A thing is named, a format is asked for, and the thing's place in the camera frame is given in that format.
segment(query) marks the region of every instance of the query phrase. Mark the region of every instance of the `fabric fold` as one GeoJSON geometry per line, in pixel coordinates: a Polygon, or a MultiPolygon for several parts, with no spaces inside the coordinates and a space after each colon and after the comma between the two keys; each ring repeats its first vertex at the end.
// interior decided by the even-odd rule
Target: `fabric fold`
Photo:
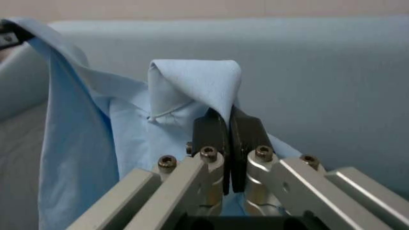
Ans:
{"type": "Polygon", "coordinates": [[[240,66],[233,60],[154,60],[148,72],[152,116],[195,100],[218,111],[228,124],[240,83],[240,66]]]}

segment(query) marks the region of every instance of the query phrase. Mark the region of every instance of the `light blue shirt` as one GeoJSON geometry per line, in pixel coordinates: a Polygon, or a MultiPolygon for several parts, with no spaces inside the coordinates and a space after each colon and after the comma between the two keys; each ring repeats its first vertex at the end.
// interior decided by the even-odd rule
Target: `light blue shirt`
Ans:
{"type": "MultiPolygon", "coordinates": [[[[11,21],[50,68],[41,156],[40,229],[64,229],[133,168],[150,170],[162,155],[178,160],[193,120],[211,107],[228,124],[240,86],[233,60],[153,60],[148,83],[90,69],[83,52],[39,22],[11,21]]],[[[269,136],[279,157],[300,153],[269,136]]],[[[223,213],[242,215],[240,195],[223,213]]]]}

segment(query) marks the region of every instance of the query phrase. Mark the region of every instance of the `bolt head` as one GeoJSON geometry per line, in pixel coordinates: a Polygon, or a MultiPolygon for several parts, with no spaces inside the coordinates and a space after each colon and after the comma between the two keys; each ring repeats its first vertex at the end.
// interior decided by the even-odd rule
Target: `bolt head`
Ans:
{"type": "Polygon", "coordinates": [[[176,158],[171,155],[165,155],[159,158],[158,167],[161,173],[171,173],[177,165],[176,158]]]}
{"type": "Polygon", "coordinates": [[[263,162],[272,161],[273,154],[273,149],[270,146],[259,145],[256,148],[256,157],[263,162]]]}
{"type": "Polygon", "coordinates": [[[200,158],[206,163],[212,163],[217,160],[217,150],[212,146],[205,146],[200,149],[200,158]]]}
{"type": "Polygon", "coordinates": [[[313,169],[318,170],[319,160],[318,160],[318,158],[316,158],[315,156],[302,155],[302,156],[300,157],[300,159],[301,159],[302,161],[304,161],[306,164],[308,164],[309,166],[311,166],[313,169]]]}

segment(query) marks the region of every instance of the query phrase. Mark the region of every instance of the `gray surface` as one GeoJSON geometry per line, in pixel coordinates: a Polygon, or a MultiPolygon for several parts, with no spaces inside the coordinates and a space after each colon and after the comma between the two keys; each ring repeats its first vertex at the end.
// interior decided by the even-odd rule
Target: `gray surface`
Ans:
{"type": "Polygon", "coordinates": [[[27,44],[0,63],[0,122],[48,96],[48,67],[27,44]]]}
{"type": "Polygon", "coordinates": [[[37,229],[46,104],[0,123],[0,229],[37,229]]]}

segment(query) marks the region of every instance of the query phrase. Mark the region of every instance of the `white wall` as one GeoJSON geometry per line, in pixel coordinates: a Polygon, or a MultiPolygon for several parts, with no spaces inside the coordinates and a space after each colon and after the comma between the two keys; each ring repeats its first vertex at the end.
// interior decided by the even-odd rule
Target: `white wall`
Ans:
{"type": "Polygon", "coordinates": [[[0,0],[0,16],[175,19],[409,13],[409,0],[0,0]]]}

